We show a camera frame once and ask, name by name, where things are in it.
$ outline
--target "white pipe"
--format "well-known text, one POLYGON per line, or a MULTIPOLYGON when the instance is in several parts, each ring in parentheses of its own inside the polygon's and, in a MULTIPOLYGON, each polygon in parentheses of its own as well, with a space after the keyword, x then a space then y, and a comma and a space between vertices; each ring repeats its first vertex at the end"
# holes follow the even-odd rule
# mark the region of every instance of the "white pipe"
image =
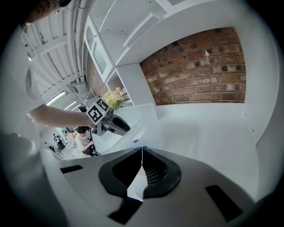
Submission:
POLYGON ((82 66, 81 66, 81 59, 80 59, 80 37, 81 37, 81 27, 82 27, 82 18, 84 15, 84 11, 86 8, 87 0, 81 0, 81 4, 78 11, 77 17, 77 24, 76 24, 76 56, 77 56, 77 64, 80 73, 80 77, 83 76, 82 66))
POLYGON ((67 14, 67 42, 68 42, 68 48, 69 48, 69 54, 70 54, 70 59, 71 59, 71 65, 75 74, 76 78, 79 78, 76 66, 75 66, 75 59, 73 55, 73 41, 72 41, 72 23, 73 23, 73 13, 74 13, 74 8, 75 8, 75 3, 76 0, 72 0, 68 6, 68 14, 67 14))

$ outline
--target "glass cabinet door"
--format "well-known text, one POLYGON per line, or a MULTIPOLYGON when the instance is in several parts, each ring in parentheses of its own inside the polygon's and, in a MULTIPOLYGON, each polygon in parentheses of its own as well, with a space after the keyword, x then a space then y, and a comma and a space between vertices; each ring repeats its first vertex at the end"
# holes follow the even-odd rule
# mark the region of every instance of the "glass cabinet door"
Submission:
POLYGON ((99 75, 106 82, 114 64, 90 15, 86 21, 84 39, 99 75))

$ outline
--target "yellow flowers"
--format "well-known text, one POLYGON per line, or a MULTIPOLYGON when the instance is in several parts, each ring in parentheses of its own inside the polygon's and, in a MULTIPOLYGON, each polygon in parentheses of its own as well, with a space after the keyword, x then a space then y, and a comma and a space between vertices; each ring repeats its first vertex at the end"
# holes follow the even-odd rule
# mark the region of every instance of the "yellow flowers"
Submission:
POLYGON ((116 91, 113 91, 112 93, 108 91, 104 94, 107 104, 114 110, 119 109, 122 104, 122 98, 119 95, 120 90, 120 87, 117 87, 116 91))

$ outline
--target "white surface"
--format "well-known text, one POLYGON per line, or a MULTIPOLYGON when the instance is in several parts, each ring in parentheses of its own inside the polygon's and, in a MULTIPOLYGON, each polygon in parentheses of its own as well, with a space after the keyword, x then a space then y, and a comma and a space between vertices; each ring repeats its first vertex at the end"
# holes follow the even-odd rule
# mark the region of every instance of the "white surface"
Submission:
POLYGON ((119 66, 116 67, 116 70, 134 105, 152 103, 156 106, 139 64, 119 66))
POLYGON ((85 39, 85 43, 86 46, 88 48, 88 51, 90 53, 90 56, 92 58, 92 61, 95 64, 96 69, 98 70, 98 73, 100 75, 100 77, 102 78, 102 81, 105 82, 108 78, 108 76, 110 75, 110 73, 112 72, 113 68, 114 68, 114 64, 110 58, 109 53, 107 52, 107 49, 104 45, 104 43, 102 42, 102 39, 99 35, 99 32, 92 20, 92 17, 90 15, 88 15, 87 21, 86 21, 86 26, 85 26, 85 32, 84 32, 84 39, 85 39), (93 43, 89 44, 88 41, 88 29, 91 29, 91 33, 92 33, 92 37, 93 37, 93 43), (102 58, 104 59, 105 63, 106 63, 106 67, 104 69, 100 69, 97 59, 94 57, 94 51, 97 50, 98 52, 100 52, 102 58))
POLYGON ((148 28, 152 23, 157 21, 159 18, 150 13, 127 37, 125 43, 123 44, 124 47, 129 46, 139 35, 141 35, 146 28, 148 28))
MULTIPOLYGON (((239 113, 243 111, 244 104, 233 106, 240 108, 239 113)), ((165 150, 211 165, 255 200, 258 159, 256 147, 249 139, 244 115, 227 114, 232 110, 228 104, 188 104, 186 107, 179 111, 177 105, 167 105, 167 114, 159 115, 165 150), (200 108, 201 105, 205 105, 207 112, 202 111, 205 108, 200 108), (215 109, 220 106, 223 108, 219 114, 210 114, 210 109, 216 112, 215 109)))
POLYGON ((107 154, 139 146, 164 148, 164 141, 153 104, 124 107, 115 113, 121 116, 131 129, 123 137, 110 132, 106 132, 101 137, 92 135, 99 153, 107 154), (145 127, 147 128, 146 132, 140 135, 140 130, 145 127), (133 140, 137 138, 137 134, 139 141, 134 143, 133 140))
POLYGON ((276 102, 279 62, 270 30, 255 12, 248 11, 235 28, 245 56, 247 119, 252 141, 257 143, 276 102))
POLYGON ((276 104, 268 126, 256 144, 260 175, 258 199, 275 189, 284 167, 284 58, 279 48, 278 56, 280 80, 276 104))
POLYGON ((158 16, 166 13, 154 0, 116 0, 102 24, 100 33, 128 36, 151 12, 158 16))
POLYGON ((155 26, 144 31, 115 65, 139 63, 164 46, 188 35, 234 26, 247 10, 241 1, 196 0, 189 3, 186 4, 187 8, 178 8, 178 12, 165 15, 164 20, 157 21, 155 26))
POLYGON ((143 201, 144 189, 148 186, 144 168, 141 166, 136 177, 127 189, 127 196, 136 200, 143 201))
POLYGON ((113 3, 114 0, 96 0, 91 11, 91 16, 98 30, 100 30, 108 10, 113 3))

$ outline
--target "fluorescent light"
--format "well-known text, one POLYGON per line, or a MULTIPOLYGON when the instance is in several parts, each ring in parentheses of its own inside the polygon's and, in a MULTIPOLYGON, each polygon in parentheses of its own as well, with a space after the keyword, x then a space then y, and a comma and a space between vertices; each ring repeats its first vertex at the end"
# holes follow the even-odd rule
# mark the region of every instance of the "fluorescent light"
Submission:
POLYGON ((59 95, 57 95, 55 98, 53 98, 51 101, 49 101, 48 103, 47 103, 47 105, 49 106, 51 103, 53 103, 56 99, 58 99, 58 98, 60 98, 62 95, 65 95, 66 93, 65 93, 65 91, 64 92, 62 92, 62 93, 60 93, 59 95))
POLYGON ((68 109, 70 106, 74 105, 77 101, 71 103, 69 106, 67 106, 64 110, 68 109))
POLYGON ((77 105, 75 108, 73 108, 72 110, 75 110, 78 106, 80 106, 81 104, 77 105))

